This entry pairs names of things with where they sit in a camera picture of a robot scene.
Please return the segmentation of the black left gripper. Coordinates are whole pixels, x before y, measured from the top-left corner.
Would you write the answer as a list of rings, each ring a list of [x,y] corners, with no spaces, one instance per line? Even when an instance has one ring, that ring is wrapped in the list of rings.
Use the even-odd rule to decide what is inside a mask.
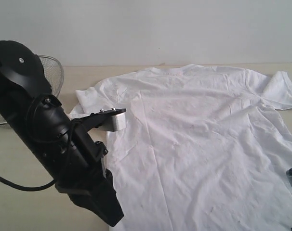
[[[111,227],[124,217],[113,186],[113,175],[104,166],[107,149],[93,141],[84,122],[56,122],[40,126],[40,143],[47,151],[42,155],[53,180],[41,190],[55,186],[68,194],[77,206],[95,213]]]

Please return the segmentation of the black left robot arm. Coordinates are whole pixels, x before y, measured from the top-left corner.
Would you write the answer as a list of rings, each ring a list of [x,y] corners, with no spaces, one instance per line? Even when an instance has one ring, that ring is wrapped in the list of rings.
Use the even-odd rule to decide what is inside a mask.
[[[113,175],[104,165],[106,146],[89,131],[125,127],[126,109],[111,109],[69,119],[52,93],[40,58],[23,44],[0,41],[0,114],[52,176],[39,187],[0,182],[25,192],[54,186],[77,206],[94,212],[114,227],[124,216],[113,186]]]

